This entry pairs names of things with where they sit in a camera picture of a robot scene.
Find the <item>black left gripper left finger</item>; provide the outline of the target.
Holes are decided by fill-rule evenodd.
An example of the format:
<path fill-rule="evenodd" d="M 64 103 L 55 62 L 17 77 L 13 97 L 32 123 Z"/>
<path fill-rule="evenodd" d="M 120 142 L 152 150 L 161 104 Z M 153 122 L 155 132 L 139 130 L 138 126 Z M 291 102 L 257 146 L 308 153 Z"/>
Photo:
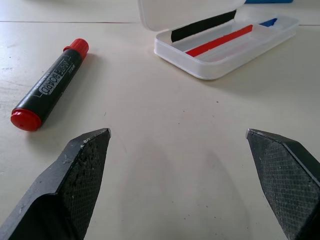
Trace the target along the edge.
<path fill-rule="evenodd" d="M 68 142 L 0 227 L 2 240 L 82 240 L 100 192 L 109 128 Z"/>

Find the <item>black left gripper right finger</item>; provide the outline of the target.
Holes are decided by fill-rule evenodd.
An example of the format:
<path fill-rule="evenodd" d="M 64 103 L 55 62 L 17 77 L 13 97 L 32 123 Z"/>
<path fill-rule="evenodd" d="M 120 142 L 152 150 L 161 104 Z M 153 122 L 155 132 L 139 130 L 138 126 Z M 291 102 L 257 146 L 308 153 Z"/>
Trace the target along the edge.
<path fill-rule="evenodd" d="M 249 128 L 259 182 L 286 238 L 320 238 L 320 163 L 298 141 Z"/>

